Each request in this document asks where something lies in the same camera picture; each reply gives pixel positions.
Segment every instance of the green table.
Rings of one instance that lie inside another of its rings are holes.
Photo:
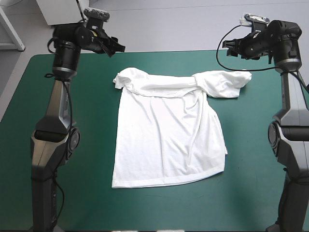
[[[227,58],[225,51],[220,56],[230,67],[267,66],[266,58]],[[32,224],[30,135],[47,107],[53,80],[43,76],[51,72],[53,58],[31,59],[0,123],[0,230]],[[82,138],[69,163],[59,168],[66,193],[59,225],[70,231],[264,231],[273,224],[285,175],[267,140],[268,124],[281,108],[279,75],[255,72],[238,99],[209,98],[229,152],[223,173],[180,186],[112,189],[121,96],[112,80],[127,67],[175,76],[221,70],[215,51],[82,54],[71,89]]]

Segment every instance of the white t-shirt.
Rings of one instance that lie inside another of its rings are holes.
[[[180,185],[222,172],[227,151],[207,95],[236,98],[250,80],[249,72],[118,73],[113,82],[123,90],[112,188]]]

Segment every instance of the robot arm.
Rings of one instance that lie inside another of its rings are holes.
[[[87,8],[88,17],[84,23],[56,26],[54,42],[53,91],[45,116],[37,123],[31,137],[32,152],[32,209],[34,232],[62,232],[57,226],[56,173],[60,165],[66,164],[79,144],[80,133],[72,118],[70,84],[77,74],[82,49],[96,53],[124,52],[125,47],[115,37],[109,37],[103,23],[109,19],[105,11]]]
[[[268,55],[269,63],[273,57],[282,83],[282,109],[269,125],[268,139],[287,174],[278,220],[266,231],[302,232],[309,200],[309,110],[298,72],[302,65],[298,38],[302,31],[293,22],[274,20],[268,24],[266,18],[249,14],[245,19],[242,23],[249,21],[252,32],[242,39],[224,41],[227,55],[255,60]]]

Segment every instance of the t-shirt sleeve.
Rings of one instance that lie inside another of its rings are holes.
[[[250,72],[207,71],[192,75],[198,86],[214,98],[237,98],[251,80]]]

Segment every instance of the t-shirt hem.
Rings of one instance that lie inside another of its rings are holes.
[[[192,183],[198,180],[205,179],[212,175],[224,171],[224,164],[220,164],[216,167],[213,167],[207,171],[182,175],[175,177],[161,177],[156,179],[147,179],[147,180],[134,180],[134,181],[121,181],[121,180],[112,180],[112,188],[145,188],[145,187],[162,187],[162,186],[172,186],[172,185],[182,185],[187,183]]]

